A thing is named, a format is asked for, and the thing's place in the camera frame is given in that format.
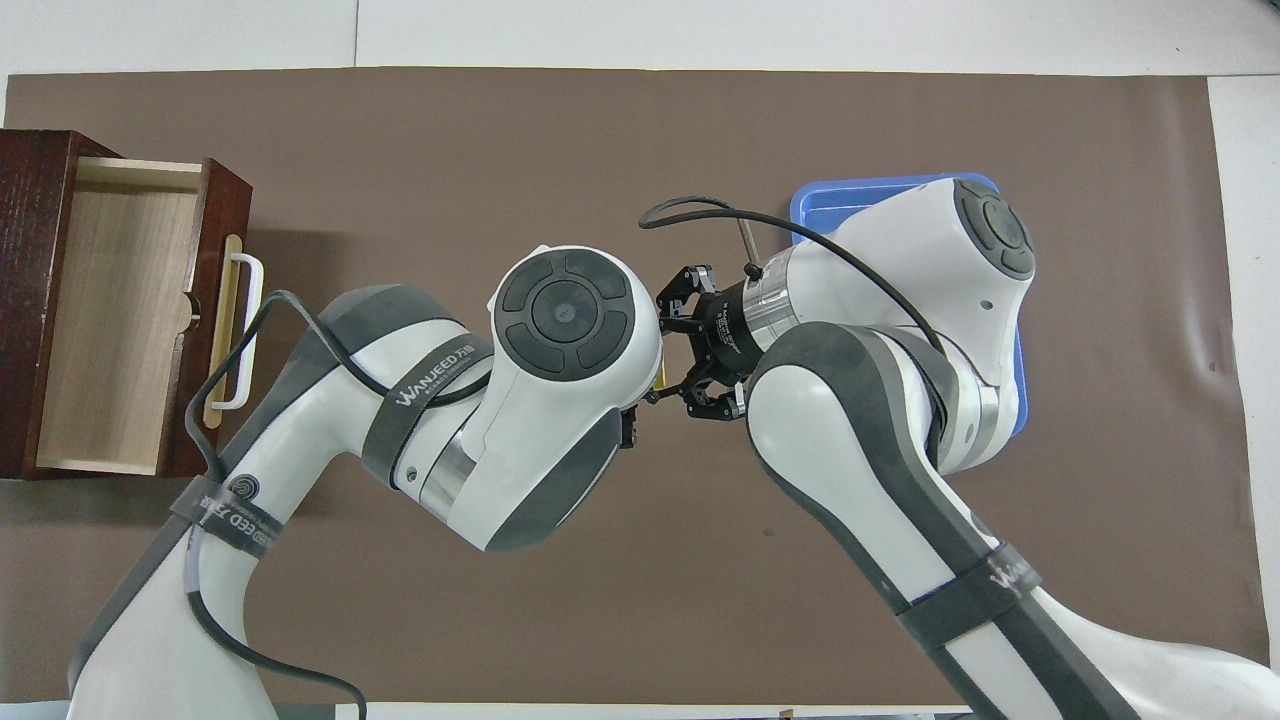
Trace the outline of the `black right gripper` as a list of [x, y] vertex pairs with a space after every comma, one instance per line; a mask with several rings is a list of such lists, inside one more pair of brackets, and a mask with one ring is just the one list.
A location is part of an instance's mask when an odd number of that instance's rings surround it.
[[[678, 396], [687, 414], [698, 419], [732, 421], [746, 414], [748, 401], [744, 382], [754, 372], [763, 355], [754, 340], [742, 309], [744, 283], [724, 292], [716, 292], [714, 270], [708, 265], [685, 266], [657, 295], [662, 334], [701, 334], [698, 338], [698, 359], [705, 372], [691, 372], [677, 386], [659, 388], [655, 383], [643, 400], [658, 404]], [[698, 315], [686, 313], [692, 296], [698, 300]], [[708, 388], [716, 380], [730, 387], [722, 395], [710, 396]], [[634, 448], [637, 442], [637, 405], [620, 411], [620, 447]]]

